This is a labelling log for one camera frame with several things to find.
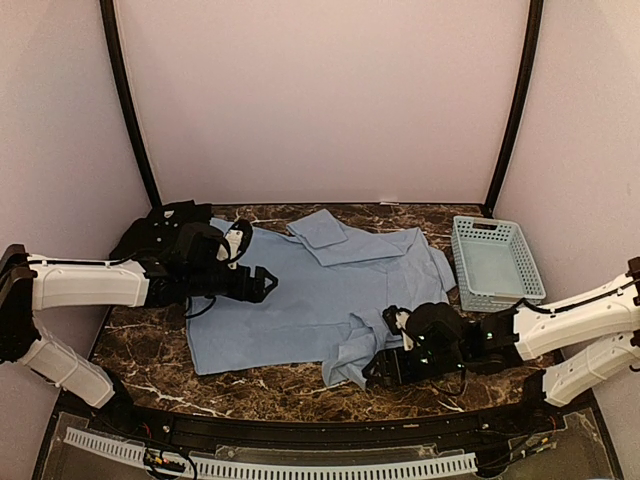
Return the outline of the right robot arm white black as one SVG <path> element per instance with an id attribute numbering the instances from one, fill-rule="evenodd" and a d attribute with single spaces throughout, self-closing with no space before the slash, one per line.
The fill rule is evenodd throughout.
<path id="1" fill-rule="evenodd" d="M 549 416 L 639 360 L 639 260 L 609 283 L 564 301 L 513 306 L 471 321 L 446 303 L 383 312 L 386 326 L 403 343 L 378 352 L 364 367 L 368 383 L 399 386 L 445 374 L 493 375 L 565 346 L 586 342 L 571 358 L 525 381 L 526 399 L 510 413 L 521 434 L 534 432 Z"/>

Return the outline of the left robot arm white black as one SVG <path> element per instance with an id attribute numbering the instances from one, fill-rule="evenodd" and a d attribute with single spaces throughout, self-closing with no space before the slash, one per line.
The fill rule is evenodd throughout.
<path id="1" fill-rule="evenodd" d="M 224 296 L 260 303 L 277 287 L 266 268 L 240 265 L 253 234 L 245 221 L 221 231 L 207 223 L 173 224 L 169 233 L 135 228 L 109 260 L 30 255 L 21 244 L 1 258 L 1 359 L 19 363 L 69 391 L 120 436 L 141 427 L 127 391 L 101 367 L 78 355 L 45 327 L 37 311 L 57 307 L 159 308 L 193 297 Z"/>

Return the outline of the light blue long sleeve shirt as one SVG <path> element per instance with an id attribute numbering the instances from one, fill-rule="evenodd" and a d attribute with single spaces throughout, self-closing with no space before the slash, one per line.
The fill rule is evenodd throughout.
<path id="1" fill-rule="evenodd" d="M 255 229 L 241 259 L 278 278 L 263 302 L 194 299 L 187 340 L 196 374 L 319 362 L 326 385 L 364 388 L 374 355 L 402 344 L 383 310 L 446 302 L 456 284 L 445 254 L 418 228 L 374 234 L 320 210 L 287 230 Z"/>

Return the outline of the light blue plastic basket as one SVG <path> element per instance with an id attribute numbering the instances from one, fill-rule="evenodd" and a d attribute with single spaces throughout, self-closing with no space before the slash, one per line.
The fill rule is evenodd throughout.
<path id="1" fill-rule="evenodd" d="M 463 310 L 493 313 L 522 298 L 535 305 L 546 298 L 519 224 L 458 215 L 451 246 Z"/>

